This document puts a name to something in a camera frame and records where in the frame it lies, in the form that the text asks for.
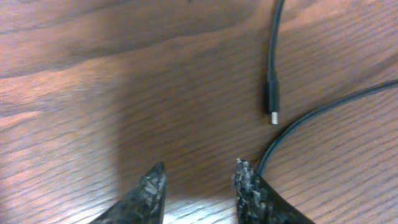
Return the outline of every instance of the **silver connector tip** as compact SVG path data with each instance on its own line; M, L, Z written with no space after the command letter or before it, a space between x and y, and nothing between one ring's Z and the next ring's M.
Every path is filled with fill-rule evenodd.
M278 112L271 113L271 124L278 124Z

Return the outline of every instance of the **cord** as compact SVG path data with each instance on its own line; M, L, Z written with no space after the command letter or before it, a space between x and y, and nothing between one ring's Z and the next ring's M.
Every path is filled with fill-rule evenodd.
M282 144L282 142L286 139L286 137L290 136L297 128L299 128L301 125L305 124L307 121L310 121L312 118L315 118L323 113L326 113L327 111L330 111L338 106L344 105L346 103L364 98L365 96L370 96L374 95L376 93L379 93L384 90L388 90L391 88L396 88L398 87L398 79L396 80L391 80L388 82L384 82L378 85L371 86L369 88L365 88L363 90L359 90L357 92L354 92L352 94L349 94L347 96L344 96L342 98L339 98L335 101L332 101L331 103L328 103L326 105L323 105L306 115L302 116L300 119L296 120L293 122L288 128L285 129L285 131L282 131L279 136L269 145L267 148L266 153L262 157L260 163L257 166L257 172L259 175L263 174L268 160L271 158L275 150Z
M284 0L278 0L275 7L274 18L272 20L271 36L269 37L268 59L267 59L267 77L264 88L265 111L271 115L271 124L278 124L279 112L279 82L275 70L275 50L278 38L278 29L280 24L280 16Z

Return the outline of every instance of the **black wire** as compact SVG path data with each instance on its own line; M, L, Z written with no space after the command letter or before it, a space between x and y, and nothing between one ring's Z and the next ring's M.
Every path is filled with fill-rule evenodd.
M276 40L278 39L278 29L280 24L280 15L282 14L282 8L284 6L284 0L278 0L278 3L275 7L274 18L272 20L272 28L271 28L271 36L269 37L269 46L268 46L268 72L267 75L275 75L273 71L275 71L275 50L276 50Z
M374 85L369 88L365 88L363 90L359 90L357 92L354 92L352 94L349 94L347 96L344 96L340 99L337 99L335 101L332 101L331 103L328 103L326 105L323 105L319 107L318 109L315 109L306 115L302 116L300 119L296 120L293 124L291 124L285 131L283 131L273 142L272 144L268 147L266 153L262 157L259 165L257 166L257 172L259 175L263 174L268 160L271 158L271 155L275 152L275 150L282 144L283 140L285 140L286 137L291 135L297 128L299 128L301 125L305 124L307 121L310 121L312 118L315 118L327 111L330 111L338 106L344 105L346 103L349 103L354 100L358 100L360 98L364 98L365 96L370 96L376 93L379 93L384 90L388 90L390 88L395 88L398 87L398 79L397 80L391 80L388 82L384 82L382 84Z

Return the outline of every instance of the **brown wood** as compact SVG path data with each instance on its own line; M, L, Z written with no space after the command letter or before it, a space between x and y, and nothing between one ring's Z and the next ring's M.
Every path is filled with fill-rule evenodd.
M289 0L281 125L260 113L274 1L0 2L0 222L86 223L156 161L165 223L234 223L236 158L398 77L396 0ZM398 90L314 119L266 180L317 223L398 222Z

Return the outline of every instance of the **dark wood grain streak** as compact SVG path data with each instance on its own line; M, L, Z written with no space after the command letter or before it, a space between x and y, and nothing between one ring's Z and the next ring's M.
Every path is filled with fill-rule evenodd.
M398 5L287 1L281 125L260 113L272 1L3 1L0 221L87 223L156 161L166 223L234 223L235 159L398 77ZM265 173L317 223L396 223L398 91L315 118Z

